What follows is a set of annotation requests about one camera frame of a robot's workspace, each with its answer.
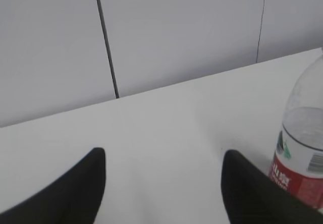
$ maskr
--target plastic water bottle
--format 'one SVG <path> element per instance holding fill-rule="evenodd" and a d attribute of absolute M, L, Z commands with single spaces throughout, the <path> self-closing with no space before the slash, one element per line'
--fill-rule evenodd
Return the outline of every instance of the plastic water bottle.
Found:
<path fill-rule="evenodd" d="M 268 175 L 323 213 L 323 56 L 295 84 Z"/>

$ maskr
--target table surface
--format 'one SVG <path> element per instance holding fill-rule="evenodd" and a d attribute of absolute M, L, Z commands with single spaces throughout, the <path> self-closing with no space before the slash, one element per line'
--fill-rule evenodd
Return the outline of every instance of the table surface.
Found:
<path fill-rule="evenodd" d="M 315 49 L 0 129 L 0 211 L 106 150 L 96 223 L 229 223 L 224 153 L 269 167 L 285 103 Z"/>

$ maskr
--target black object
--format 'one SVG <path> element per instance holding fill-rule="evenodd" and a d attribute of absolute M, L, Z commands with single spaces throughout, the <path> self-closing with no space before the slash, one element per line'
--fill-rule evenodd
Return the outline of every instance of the black object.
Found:
<path fill-rule="evenodd" d="M 271 181 L 242 154 L 227 151 L 222 196 L 231 224 L 322 224 L 323 215 Z"/>
<path fill-rule="evenodd" d="M 51 185 L 2 213 L 0 223 L 94 223 L 104 188 L 105 152 L 94 148 Z"/>

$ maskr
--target bottle label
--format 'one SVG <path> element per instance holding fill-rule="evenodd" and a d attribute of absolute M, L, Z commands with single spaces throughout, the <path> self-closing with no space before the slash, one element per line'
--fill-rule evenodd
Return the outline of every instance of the bottle label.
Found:
<path fill-rule="evenodd" d="M 305 204 L 323 212 L 323 151 L 295 140 L 283 127 L 269 178 Z"/>

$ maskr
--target red label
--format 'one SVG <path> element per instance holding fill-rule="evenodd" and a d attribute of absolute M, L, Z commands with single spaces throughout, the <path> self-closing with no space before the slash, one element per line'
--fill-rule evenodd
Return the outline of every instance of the red label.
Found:
<path fill-rule="evenodd" d="M 286 168 L 274 154 L 269 177 L 314 209 L 323 208 L 323 179 L 308 178 Z"/>

